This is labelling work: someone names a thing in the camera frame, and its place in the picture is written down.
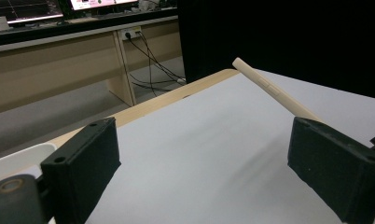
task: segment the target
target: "black partition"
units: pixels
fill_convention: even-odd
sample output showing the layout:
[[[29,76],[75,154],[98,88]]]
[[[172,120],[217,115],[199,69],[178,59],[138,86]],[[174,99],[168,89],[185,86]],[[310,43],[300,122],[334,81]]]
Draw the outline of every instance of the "black partition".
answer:
[[[178,0],[187,82],[236,57],[276,74],[375,98],[375,0]]]

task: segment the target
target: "power socket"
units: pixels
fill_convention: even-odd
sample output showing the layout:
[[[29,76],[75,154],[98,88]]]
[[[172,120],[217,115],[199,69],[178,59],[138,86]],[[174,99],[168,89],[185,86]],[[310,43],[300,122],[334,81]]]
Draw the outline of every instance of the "power socket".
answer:
[[[131,39],[139,37],[139,33],[141,32],[141,26],[134,26],[127,29],[121,30],[121,39],[122,40],[128,40],[129,38],[126,36],[126,34],[130,34]]]

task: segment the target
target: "floor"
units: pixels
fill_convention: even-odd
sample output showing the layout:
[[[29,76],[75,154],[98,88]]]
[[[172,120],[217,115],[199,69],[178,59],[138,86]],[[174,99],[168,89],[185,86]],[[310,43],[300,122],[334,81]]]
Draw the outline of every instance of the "floor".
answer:
[[[182,57],[131,75],[137,104],[185,85]],[[150,81],[155,91],[148,88]],[[0,113],[0,158],[127,108],[103,81]]]

